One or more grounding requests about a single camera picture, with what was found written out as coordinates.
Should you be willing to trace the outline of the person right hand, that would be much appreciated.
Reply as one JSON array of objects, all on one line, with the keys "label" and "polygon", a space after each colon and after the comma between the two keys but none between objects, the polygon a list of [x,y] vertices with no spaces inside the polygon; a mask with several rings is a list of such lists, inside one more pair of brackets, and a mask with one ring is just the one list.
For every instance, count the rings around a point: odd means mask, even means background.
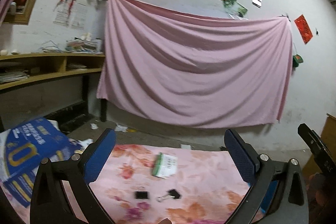
[{"label": "person right hand", "polygon": [[309,223],[335,223],[335,179],[316,173],[307,185]]}]

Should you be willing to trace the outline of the person left hand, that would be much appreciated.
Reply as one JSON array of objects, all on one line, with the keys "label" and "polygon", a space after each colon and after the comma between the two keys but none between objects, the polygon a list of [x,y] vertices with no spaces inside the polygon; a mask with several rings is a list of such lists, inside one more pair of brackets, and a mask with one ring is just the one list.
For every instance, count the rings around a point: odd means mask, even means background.
[{"label": "person left hand", "polygon": [[168,218],[165,218],[165,219],[161,220],[158,224],[172,224],[172,222]]}]

